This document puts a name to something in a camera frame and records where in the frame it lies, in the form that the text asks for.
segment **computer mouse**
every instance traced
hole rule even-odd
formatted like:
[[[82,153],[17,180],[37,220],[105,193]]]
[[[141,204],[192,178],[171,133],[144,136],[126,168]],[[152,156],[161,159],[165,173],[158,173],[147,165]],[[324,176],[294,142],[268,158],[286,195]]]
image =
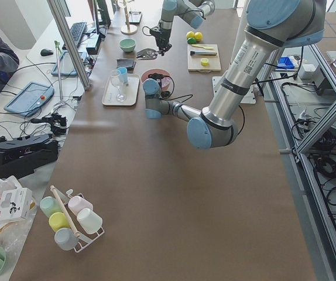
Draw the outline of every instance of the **computer mouse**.
[[[53,54],[53,51],[50,50],[50,49],[42,49],[42,50],[40,51],[40,55],[41,55],[42,57],[50,56],[50,55],[52,55],[52,54]]]

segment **pink bowl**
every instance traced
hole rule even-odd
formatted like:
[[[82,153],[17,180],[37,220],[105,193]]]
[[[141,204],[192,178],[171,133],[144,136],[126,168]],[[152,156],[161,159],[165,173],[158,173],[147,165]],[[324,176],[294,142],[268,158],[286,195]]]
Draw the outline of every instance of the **pink bowl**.
[[[165,70],[156,68],[156,69],[150,69],[150,70],[146,71],[145,73],[143,73],[142,76],[140,77],[140,81],[142,83],[145,82],[145,80],[147,78],[149,78],[149,75],[153,74],[153,73],[159,73],[159,74],[162,74],[162,75],[170,76],[170,74],[168,72],[166,72]],[[168,90],[170,82],[171,82],[171,79],[168,78],[168,77],[165,77],[165,78],[162,79],[162,90],[163,91]]]

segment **white robotic arm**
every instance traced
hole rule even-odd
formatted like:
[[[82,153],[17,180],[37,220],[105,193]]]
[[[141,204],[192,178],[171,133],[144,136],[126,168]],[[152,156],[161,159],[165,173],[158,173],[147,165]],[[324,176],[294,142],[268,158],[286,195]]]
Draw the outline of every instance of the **white robotic arm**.
[[[181,17],[192,28],[197,29],[205,16],[215,11],[214,0],[164,0],[162,15],[157,26],[150,28],[150,34],[155,37],[159,53],[164,56],[172,45],[169,43],[175,16]]]
[[[172,114],[188,121],[189,141],[199,149],[229,145],[238,134],[232,115],[271,52],[320,41],[325,5],[326,0],[250,0],[246,39],[209,106],[200,111],[165,101],[157,81],[147,79],[143,83],[146,116],[156,119]]]

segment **white box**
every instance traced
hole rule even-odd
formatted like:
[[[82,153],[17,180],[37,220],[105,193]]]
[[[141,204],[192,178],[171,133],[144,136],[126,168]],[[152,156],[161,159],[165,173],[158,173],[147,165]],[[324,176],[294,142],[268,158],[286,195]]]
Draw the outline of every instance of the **white box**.
[[[300,70],[298,71],[298,76],[303,80],[311,79],[313,78],[315,69],[316,67],[313,64],[302,64]]]
[[[20,221],[26,219],[32,203],[30,189],[13,189],[3,191],[0,200],[0,221]]]

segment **blue container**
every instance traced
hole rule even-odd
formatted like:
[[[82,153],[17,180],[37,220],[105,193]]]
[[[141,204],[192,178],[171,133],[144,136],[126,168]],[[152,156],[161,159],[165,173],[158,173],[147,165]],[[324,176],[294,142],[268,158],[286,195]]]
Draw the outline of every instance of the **blue container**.
[[[281,57],[279,63],[277,64],[277,68],[294,69],[294,64],[292,63],[290,58]]]

